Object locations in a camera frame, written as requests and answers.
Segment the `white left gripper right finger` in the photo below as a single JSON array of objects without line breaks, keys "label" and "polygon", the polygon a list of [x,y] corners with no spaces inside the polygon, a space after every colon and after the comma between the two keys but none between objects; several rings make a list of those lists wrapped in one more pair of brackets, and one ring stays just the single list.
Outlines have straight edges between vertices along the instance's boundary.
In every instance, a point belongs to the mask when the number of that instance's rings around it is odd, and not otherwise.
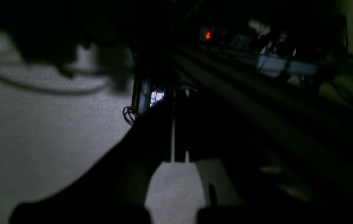
[{"label": "white left gripper right finger", "polygon": [[287,224],[284,194],[260,171],[265,159],[242,120],[217,98],[175,91],[175,161],[195,164],[205,207],[198,224]]}]

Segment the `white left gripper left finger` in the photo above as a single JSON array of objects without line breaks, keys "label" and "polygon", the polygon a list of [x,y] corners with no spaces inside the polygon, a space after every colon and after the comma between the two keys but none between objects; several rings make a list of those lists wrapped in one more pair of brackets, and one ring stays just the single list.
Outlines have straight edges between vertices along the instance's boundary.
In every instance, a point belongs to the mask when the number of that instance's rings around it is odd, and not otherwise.
[{"label": "white left gripper left finger", "polygon": [[58,193],[21,203],[10,224],[149,224],[151,178],[170,159],[173,93],[165,92],[88,172]]}]

